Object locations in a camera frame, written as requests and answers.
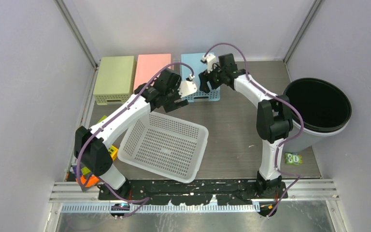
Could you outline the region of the light blue basket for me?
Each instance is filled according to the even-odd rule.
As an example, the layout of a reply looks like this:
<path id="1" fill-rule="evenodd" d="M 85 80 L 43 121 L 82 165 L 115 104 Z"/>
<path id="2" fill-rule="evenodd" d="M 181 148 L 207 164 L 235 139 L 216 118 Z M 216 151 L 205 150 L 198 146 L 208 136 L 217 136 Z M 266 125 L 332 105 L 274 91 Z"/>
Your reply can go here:
<path id="1" fill-rule="evenodd" d="M 181 54 L 180 56 L 180 61 L 182 63 L 188 64 L 194 70 L 194 74 L 195 74 L 195 78 L 193 81 L 197 85 L 197 91 L 183 98 L 183 100 L 187 100 L 189 103 L 201 102 L 201 101 L 214 102 L 214 101 L 220 100 L 220 87 L 217 89 L 212 89 L 211 86 L 208 85 L 210 88 L 209 93 L 200 91 L 199 74 L 207 70 L 206 64 L 203 64 L 200 61 L 203 55 L 204 53 L 190 53 L 190 54 Z"/>

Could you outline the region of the grey basket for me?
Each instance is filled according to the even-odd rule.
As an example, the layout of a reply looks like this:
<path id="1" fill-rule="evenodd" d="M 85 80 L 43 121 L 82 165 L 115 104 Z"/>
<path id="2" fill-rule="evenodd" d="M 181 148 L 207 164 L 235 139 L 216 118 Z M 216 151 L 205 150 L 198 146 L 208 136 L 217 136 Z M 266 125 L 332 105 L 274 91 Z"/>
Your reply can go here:
<path id="1" fill-rule="evenodd" d="M 194 181 L 208 142 L 205 126 L 152 112 L 128 128 L 120 161 L 182 183 Z"/>

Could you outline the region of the pink perforated basket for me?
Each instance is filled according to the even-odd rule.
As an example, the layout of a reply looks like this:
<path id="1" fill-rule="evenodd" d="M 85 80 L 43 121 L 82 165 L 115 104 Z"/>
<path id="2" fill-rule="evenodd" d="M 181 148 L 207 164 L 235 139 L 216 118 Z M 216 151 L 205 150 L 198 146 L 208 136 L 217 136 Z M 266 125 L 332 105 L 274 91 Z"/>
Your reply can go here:
<path id="1" fill-rule="evenodd" d="M 155 73 L 169 63 L 171 54 L 138 55 L 133 91 L 141 84 L 147 83 Z"/>

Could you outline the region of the pale green perforated basket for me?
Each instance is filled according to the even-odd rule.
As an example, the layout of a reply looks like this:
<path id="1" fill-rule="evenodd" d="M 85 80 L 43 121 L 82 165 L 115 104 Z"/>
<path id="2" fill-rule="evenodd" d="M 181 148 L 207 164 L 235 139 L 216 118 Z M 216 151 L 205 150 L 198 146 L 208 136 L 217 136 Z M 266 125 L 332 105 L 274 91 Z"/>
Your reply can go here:
<path id="1" fill-rule="evenodd" d="M 133 93 L 134 56 L 102 57 L 93 95 L 98 105 L 126 102 Z"/>

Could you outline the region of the black grey round bin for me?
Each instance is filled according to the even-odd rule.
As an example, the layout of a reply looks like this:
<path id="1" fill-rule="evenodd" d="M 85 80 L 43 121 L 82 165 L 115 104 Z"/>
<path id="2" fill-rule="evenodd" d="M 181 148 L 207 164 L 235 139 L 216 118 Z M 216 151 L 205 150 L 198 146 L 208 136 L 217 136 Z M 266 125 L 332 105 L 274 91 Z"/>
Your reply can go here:
<path id="1" fill-rule="evenodd" d="M 284 95 L 300 113 L 304 124 L 300 136 L 283 145 L 284 152 L 301 152 L 339 134 L 352 116 L 352 105 L 346 94 L 321 79 L 297 79 L 286 87 Z"/>

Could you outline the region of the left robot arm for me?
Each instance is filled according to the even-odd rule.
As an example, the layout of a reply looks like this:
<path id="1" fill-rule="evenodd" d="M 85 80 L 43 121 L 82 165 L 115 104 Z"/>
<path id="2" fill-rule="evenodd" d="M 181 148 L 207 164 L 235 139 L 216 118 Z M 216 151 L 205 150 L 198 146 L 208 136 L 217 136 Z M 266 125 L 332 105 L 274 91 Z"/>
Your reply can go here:
<path id="1" fill-rule="evenodd" d="M 181 98 L 197 89 L 193 79 L 192 73 L 182 80 L 176 72 L 164 69 L 147 83 L 139 85 L 130 98 L 106 119 L 89 129 L 79 127 L 74 141 L 76 164 L 83 164 L 94 176 L 107 183 L 111 195 L 117 200 L 125 199 L 129 193 L 126 178 L 113 164 L 109 148 L 128 127 L 156 108 L 163 106 L 170 112 L 186 106 L 187 102 Z"/>

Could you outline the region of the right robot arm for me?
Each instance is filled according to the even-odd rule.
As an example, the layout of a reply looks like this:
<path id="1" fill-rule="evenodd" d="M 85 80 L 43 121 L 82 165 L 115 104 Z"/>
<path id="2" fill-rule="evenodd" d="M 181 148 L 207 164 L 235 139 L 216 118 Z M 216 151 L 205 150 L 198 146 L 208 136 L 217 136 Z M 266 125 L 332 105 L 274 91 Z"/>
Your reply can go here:
<path id="1" fill-rule="evenodd" d="M 201 91 L 209 93 L 226 85 L 257 108 L 256 130 L 262 139 L 262 158 L 254 189 L 257 196 L 265 199 L 275 195 L 283 188 L 279 169 L 281 145 L 293 129 L 288 97 L 266 90 L 245 69 L 237 67 L 232 54 L 219 57 L 207 54 L 200 61 L 206 66 L 206 70 L 199 74 Z"/>

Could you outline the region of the toy car with blue wheels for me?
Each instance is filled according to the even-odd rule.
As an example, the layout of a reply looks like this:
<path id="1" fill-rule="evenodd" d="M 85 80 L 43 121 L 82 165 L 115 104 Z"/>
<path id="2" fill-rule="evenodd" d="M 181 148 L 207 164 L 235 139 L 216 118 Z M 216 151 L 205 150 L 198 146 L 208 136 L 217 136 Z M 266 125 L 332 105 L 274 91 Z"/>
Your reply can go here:
<path id="1" fill-rule="evenodd" d="M 100 120 L 97 122 L 97 123 L 101 123 L 104 119 L 106 119 L 107 118 L 107 116 L 106 115 L 104 115 L 104 116 L 102 116 L 101 118 L 100 118 Z"/>

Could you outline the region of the yellow grid toy block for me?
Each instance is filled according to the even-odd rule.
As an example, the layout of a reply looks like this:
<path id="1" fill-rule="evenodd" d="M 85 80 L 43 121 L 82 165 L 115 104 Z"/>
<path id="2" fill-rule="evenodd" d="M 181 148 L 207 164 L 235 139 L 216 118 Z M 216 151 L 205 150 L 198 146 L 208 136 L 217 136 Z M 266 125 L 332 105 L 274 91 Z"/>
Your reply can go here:
<path id="1" fill-rule="evenodd" d="M 117 158 L 117 153 L 118 153 L 118 148 L 116 148 L 115 146 L 111 146 L 109 149 L 108 149 L 108 152 L 112 158 L 112 160 L 116 160 Z"/>

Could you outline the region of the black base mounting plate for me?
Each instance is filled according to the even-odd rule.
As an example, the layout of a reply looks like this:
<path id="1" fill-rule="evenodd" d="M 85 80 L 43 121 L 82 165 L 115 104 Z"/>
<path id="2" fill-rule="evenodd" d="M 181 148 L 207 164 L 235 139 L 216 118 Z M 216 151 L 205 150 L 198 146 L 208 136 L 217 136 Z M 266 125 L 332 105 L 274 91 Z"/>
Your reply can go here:
<path id="1" fill-rule="evenodd" d="M 117 196 L 127 200 L 149 198 L 147 205 L 179 206 L 185 204 L 207 205 L 216 200 L 218 205 L 248 205 L 253 199 L 280 198 L 286 189 L 285 183 L 280 187 L 259 192 L 256 180 L 250 179 L 197 179 L 190 183 L 174 180 L 127 180 L 121 188 L 111 193 L 99 185 L 99 200 L 117 200 Z"/>

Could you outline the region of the green owl toy block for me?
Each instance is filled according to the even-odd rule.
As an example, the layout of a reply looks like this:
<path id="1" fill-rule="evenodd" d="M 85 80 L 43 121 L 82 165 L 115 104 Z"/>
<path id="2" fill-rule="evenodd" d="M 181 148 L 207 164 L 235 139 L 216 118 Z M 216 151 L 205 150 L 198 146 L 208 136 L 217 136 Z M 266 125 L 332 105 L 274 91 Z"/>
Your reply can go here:
<path id="1" fill-rule="evenodd" d="M 285 153 L 285 164 L 300 165 L 302 164 L 302 156 L 297 153 Z"/>

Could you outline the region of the orange curved toy piece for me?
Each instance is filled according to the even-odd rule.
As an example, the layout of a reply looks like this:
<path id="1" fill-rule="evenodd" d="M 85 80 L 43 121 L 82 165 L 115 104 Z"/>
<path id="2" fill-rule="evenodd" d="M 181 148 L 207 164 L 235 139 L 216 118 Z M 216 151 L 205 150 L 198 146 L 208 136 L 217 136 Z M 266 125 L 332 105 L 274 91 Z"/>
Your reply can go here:
<path id="1" fill-rule="evenodd" d="M 78 184 L 82 188 L 91 188 L 99 183 L 99 179 L 94 175 L 80 176 L 80 183 Z"/>

